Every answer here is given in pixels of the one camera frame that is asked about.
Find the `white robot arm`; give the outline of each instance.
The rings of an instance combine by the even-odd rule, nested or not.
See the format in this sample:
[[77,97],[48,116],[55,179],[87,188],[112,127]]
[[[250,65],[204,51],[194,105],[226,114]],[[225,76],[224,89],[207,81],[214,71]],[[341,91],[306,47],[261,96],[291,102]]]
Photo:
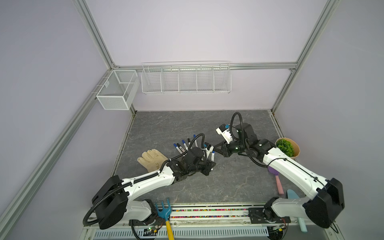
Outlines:
[[[235,126],[238,138],[233,136],[232,123],[235,115],[239,115],[240,124]],[[248,156],[260,167],[270,166],[291,180],[306,195],[300,199],[283,199],[274,197],[264,205],[264,216],[271,222],[280,217],[309,218],[316,225],[328,228],[335,218],[344,209],[344,195],[342,184],[332,178],[326,178],[314,173],[294,161],[272,142],[258,139],[253,128],[248,123],[243,123],[240,113],[235,113],[230,125],[221,125],[218,134],[229,132],[224,137],[225,141],[217,144],[214,151],[229,157],[233,153]]]
[[[168,159],[159,170],[122,180],[117,175],[110,177],[93,197],[93,206],[85,215],[83,225],[89,226],[98,223],[100,229],[106,229],[122,219],[136,219],[148,224],[152,223],[157,216],[152,201],[147,199],[138,202],[134,199],[158,187],[182,181],[197,172],[208,176],[216,165],[204,157],[204,151],[209,152],[206,145],[202,144],[205,150],[192,147],[199,136],[202,136],[204,142],[204,134],[198,134],[191,141],[186,153]],[[88,221],[93,211],[95,211],[97,219]]]

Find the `potted plant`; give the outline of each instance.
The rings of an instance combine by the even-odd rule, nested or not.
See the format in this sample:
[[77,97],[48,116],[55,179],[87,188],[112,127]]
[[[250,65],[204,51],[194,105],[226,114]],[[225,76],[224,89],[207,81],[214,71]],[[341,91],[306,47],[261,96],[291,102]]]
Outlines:
[[276,146],[292,159],[295,159],[300,154],[299,145],[292,139],[281,137],[276,141]]

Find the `wire basket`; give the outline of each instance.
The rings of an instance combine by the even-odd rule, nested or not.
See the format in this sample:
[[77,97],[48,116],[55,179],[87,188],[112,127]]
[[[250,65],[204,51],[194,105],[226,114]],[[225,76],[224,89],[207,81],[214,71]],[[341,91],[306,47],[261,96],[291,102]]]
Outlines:
[[139,85],[136,70],[113,70],[96,97],[106,110],[129,110]]
[[142,91],[161,93],[229,93],[231,70],[229,64],[143,67]]

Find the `yellow handle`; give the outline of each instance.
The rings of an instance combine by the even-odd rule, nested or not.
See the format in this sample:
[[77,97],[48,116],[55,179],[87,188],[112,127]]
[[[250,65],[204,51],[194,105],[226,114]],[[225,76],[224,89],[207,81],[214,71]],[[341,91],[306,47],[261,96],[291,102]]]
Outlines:
[[169,221],[166,221],[166,225],[167,225],[168,239],[169,240],[175,240],[175,238],[173,237],[172,228],[170,228]]

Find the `toy shovel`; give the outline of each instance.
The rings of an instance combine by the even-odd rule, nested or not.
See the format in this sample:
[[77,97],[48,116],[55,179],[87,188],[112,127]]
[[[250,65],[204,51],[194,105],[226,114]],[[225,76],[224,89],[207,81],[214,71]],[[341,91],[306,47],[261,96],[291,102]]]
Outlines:
[[268,171],[275,175],[277,190],[279,191],[280,195],[284,195],[283,186],[281,185],[280,178],[279,178],[279,172],[276,171],[276,169],[274,169],[272,167],[268,167]]
[[157,210],[157,214],[159,215],[159,217],[165,219],[165,221],[166,221],[168,239],[169,240],[175,240],[175,238],[173,237],[173,232],[172,232],[172,229],[170,227],[170,223],[169,223],[169,219],[168,219],[169,215],[172,211],[172,208],[171,208],[170,203],[169,203],[169,199],[167,199],[167,203],[168,203],[168,207],[165,208],[163,201],[161,201],[161,205],[163,207],[163,209],[161,211],[159,211],[159,208],[157,207],[157,204],[156,204],[156,210]]

